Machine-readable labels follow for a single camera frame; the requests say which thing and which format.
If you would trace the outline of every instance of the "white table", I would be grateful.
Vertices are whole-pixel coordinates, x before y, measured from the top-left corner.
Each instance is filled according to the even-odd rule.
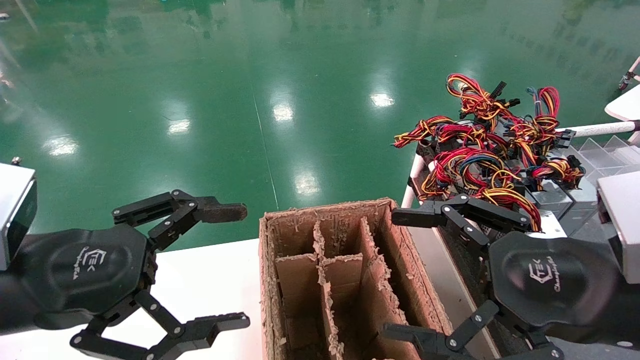
[[[618,120],[640,120],[640,85],[607,104],[604,111]],[[632,145],[640,145],[640,131],[633,133],[628,140]]]
[[[238,313],[251,319],[247,329],[223,331],[210,349],[186,352],[180,360],[258,360],[262,357],[258,239],[157,255],[158,272],[151,294],[178,321]],[[2,360],[89,360],[69,346],[86,325],[61,331],[36,330],[0,336]],[[166,333],[143,310],[104,337],[151,347]]]

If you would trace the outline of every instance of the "black connector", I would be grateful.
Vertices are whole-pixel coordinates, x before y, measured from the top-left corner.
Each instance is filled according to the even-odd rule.
[[[573,140],[574,136],[575,136],[574,130],[565,129],[562,133],[560,133],[560,139],[562,140],[571,141]]]
[[[531,173],[527,171],[527,176],[522,179],[522,187],[527,189],[530,193],[534,193],[538,191],[538,182],[531,178]]]
[[[518,99],[518,98],[511,99],[511,100],[509,100],[507,103],[509,104],[509,105],[507,106],[507,108],[512,108],[512,107],[514,107],[514,106],[516,106],[516,105],[519,105],[519,104],[520,104],[520,99]]]
[[[494,147],[491,149],[491,152],[492,152],[493,154],[498,155],[498,156],[502,156],[502,155],[504,154],[504,152],[502,151],[502,148],[501,148],[501,147],[499,147],[499,146],[494,146]]]
[[[542,166],[542,164],[544,164],[545,161],[547,161],[547,157],[540,155],[536,158],[536,165]]]
[[[460,143],[454,138],[449,139],[444,142],[438,143],[436,147],[436,153],[444,152],[444,151],[452,151],[460,147]]]
[[[569,166],[571,166],[572,168],[580,167],[580,164],[582,164],[580,160],[578,160],[578,158],[575,157],[575,155],[567,156],[566,162],[568,162]]]
[[[569,140],[558,140],[556,142],[556,147],[558,149],[567,149],[569,148],[569,145],[571,145],[571,141]]]
[[[512,147],[510,147],[507,150],[507,158],[509,158],[509,160],[517,159],[518,158],[518,154],[519,154],[519,152],[516,149],[512,148]]]
[[[516,193],[519,193],[520,195],[524,196],[526,188],[527,187],[521,181],[519,180],[513,181],[513,191],[515,191]]]
[[[498,86],[495,87],[491,95],[489,95],[489,98],[495,99],[496,97],[500,96],[500,94],[502,94],[502,89],[504,89],[505,86],[507,86],[507,83],[501,81]]]

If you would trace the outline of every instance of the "cardboard divider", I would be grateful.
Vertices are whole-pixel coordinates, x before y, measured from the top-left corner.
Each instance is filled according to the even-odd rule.
[[[324,323],[324,336],[326,340],[326,347],[329,351],[331,360],[343,360],[344,359],[344,343],[339,341],[338,327],[335,324],[333,317],[334,311],[331,283],[326,281],[324,274],[324,267],[318,267],[319,272],[319,284],[322,287],[321,292],[321,311]]]
[[[372,240],[366,244],[369,253],[376,252]],[[319,266],[325,331],[328,339],[337,335],[335,341],[328,341],[332,359],[418,360],[413,345],[378,336],[385,322],[406,324],[406,319],[388,284],[390,270],[384,259],[373,256],[376,260],[364,266],[363,258],[363,254],[337,256]],[[332,349],[340,351],[334,354]]]
[[[371,235],[371,229],[369,228],[369,221],[367,221],[367,218],[360,219],[358,248],[362,254],[362,262],[364,266],[369,266],[372,260],[380,256],[379,249],[373,241],[373,235]]]

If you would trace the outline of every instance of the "gray device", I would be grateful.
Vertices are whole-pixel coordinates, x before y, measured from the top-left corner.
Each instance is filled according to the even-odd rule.
[[[7,270],[38,209],[35,170],[0,163],[0,271]]]
[[[601,177],[598,193],[614,229],[609,243],[629,284],[640,284],[640,171]]]

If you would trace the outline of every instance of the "wire bundle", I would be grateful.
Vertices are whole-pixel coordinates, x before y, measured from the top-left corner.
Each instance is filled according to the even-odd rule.
[[[466,189],[476,190],[471,195],[504,208],[514,205],[524,209],[531,218],[532,230],[540,231],[540,213],[536,207],[514,190],[514,175],[494,153],[461,147],[436,155],[435,167],[422,183],[420,200],[432,196],[449,197],[450,186],[460,178]]]
[[[538,190],[541,190],[543,179],[561,181],[565,188],[576,188],[584,169],[579,161],[570,157],[568,161],[546,159],[549,150],[554,146],[567,147],[573,137],[572,134],[565,135],[566,131],[556,131],[560,107],[556,88],[528,88],[534,101],[534,116],[516,117],[509,108],[517,105],[519,99],[496,99],[505,85],[500,82],[493,93],[489,93],[475,79],[450,74],[447,91],[460,98],[461,121],[455,122],[445,116],[421,120],[413,131],[395,136],[394,146],[402,148],[429,138],[430,145],[435,147],[435,167],[422,183],[421,200],[449,198],[452,186],[455,186],[458,192],[468,192],[468,195],[492,204],[525,210],[531,218],[533,231],[540,231],[540,213],[517,191],[521,187],[519,181],[523,181],[517,176],[520,168],[509,168],[506,161],[520,160],[527,169],[527,178],[535,182],[532,184]],[[469,114],[473,114],[474,119],[462,120]],[[499,120],[507,129],[504,134],[495,133]],[[452,142],[446,148],[453,150],[440,151],[445,142]]]
[[[513,209],[517,205],[529,214],[533,231],[541,231],[540,212],[531,201],[511,188],[484,188],[476,195],[479,199],[487,200],[503,208]]]
[[[420,141],[428,136],[434,136],[435,128],[441,124],[455,124],[453,120],[446,116],[435,116],[427,120],[420,120],[415,129],[409,133],[394,136],[394,146],[398,149],[409,143]]]
[[[490,131],[495,131],[496,117],[513,116],[508,110],[509,103],[492,99],[491,94],[480,87],[480,84],[463,74],[447,76],[447,91],[460,98],[462,114],[474,114],[477,118],[490,122]]]
[[[527,169],[527,172],[530,172],[531,177],[536,181],[538,191],[542,191],[543,179],[558,180],[565,188],[575,189],[585,173],[582,166],[573,167],[569,161],[561,158],[545,161],[541,166]]]

